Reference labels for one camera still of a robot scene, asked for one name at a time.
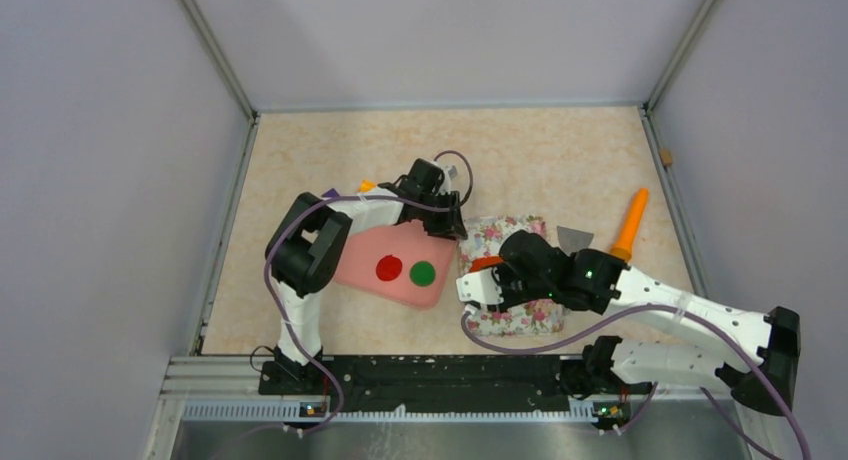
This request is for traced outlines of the orange-red dough piece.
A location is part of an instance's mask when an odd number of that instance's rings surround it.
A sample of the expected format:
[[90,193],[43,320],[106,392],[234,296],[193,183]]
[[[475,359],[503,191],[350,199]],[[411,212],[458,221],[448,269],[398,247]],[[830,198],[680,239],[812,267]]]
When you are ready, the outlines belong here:
[[474,259],[471,262],[470,267],[468,269],[468,272],[469,273],[475,273],[475,272],[478,272],[478,271],[499,265],[502,262],[503,262],[503,259],[500,256],[497,256],[497,255],[480,257],[480,258]]

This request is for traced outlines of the pink plastic tray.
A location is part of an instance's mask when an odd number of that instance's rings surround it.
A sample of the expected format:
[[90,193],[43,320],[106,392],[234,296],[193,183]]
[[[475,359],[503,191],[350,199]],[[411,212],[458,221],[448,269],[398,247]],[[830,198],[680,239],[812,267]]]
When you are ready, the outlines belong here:
[[450,277],[457,245],[428,235],[420,221],[369,229],[347,239],[334,281],[407,307],[431,309]]

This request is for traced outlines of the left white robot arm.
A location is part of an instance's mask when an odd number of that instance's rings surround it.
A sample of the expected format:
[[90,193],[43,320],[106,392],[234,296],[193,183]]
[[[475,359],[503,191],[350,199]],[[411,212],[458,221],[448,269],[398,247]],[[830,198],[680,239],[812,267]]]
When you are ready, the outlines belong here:
[[394,181],[353,195],[300,194],[264,252],[263,280],[281,317],[274,349],[283,381],[297,393],[319,384],[319,314],[323,290],[336,273],[350,236],[419,221],[435,238],[464,240],[461,209],[473,190],[459,192],[436,159],[416,159]]

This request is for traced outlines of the floral patterned tray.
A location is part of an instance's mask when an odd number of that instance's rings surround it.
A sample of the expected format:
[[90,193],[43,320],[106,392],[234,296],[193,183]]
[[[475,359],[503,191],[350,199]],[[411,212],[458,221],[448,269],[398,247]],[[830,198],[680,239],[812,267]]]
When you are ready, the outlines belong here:
[[[539,215],[476,217],[465,223],[468,238],[458,244],[459,275],[469,273],[472,263],[496,256],[503,242],[516,231],[536,233],[548,239],[547,225]],[[481,309],[468,321],[477,336],[551,335],[564,328],[567,311],[549,299],[539,299],[500,311]]]

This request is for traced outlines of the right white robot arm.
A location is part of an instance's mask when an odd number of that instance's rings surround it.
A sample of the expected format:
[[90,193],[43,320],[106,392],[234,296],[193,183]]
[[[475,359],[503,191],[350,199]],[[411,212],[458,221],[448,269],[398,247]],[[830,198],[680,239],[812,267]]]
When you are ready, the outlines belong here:
[[613,354],[586,365],[594,389],[612,392],[623,382],[722,384],[734,400],[760,413],[791,411],[801,353],[797,312],[722,305],[656,280],[612,254],[592,248],[566,254],[527,231],[510,235],[499,255],[500,263],[480,272],[489,309],[547,299],[605,319],[631,318],[691,347],[653,367],[619,343]]

